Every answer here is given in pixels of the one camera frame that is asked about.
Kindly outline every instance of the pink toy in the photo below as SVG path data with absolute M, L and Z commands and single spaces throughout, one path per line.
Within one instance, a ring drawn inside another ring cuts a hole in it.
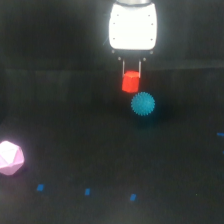
M 0 144 L 0 173 L 13 175 L 24 163 L 22 149 L 8 141 Z

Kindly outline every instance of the red cube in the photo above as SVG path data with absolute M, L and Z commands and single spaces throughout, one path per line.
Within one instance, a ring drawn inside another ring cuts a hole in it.
M 122 90 L 128 93 L 136 93 L 139 88 L 140 74 L 136 71 L 127 71 L 123 77 Z

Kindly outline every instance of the teal spiky ball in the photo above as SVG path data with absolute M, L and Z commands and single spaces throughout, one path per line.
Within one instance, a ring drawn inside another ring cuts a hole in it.
M 145 92 L 136 94 L 131 101 L 132 110 L 140 115 L 146 116 L 152 113 L 155 108 L 154 98 Z

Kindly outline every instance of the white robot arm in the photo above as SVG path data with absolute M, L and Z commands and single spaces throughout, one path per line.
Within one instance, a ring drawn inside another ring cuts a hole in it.
M 114 49 L 151 50 L 157 38 L 157 15 L 151 0 L 117 0 L 109 22 Z

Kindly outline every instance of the toy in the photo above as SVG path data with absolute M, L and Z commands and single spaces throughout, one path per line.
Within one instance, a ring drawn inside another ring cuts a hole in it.
M 146 116 L 152 113 L 154 110 L 155 100 L 148 93 L 138 93 L 132 99 L 131 107 L 136 114 L 140 116 Z
M 0 144 L 0 173 L 13 175 L 24 163 L 22 149 L 8 141 Z

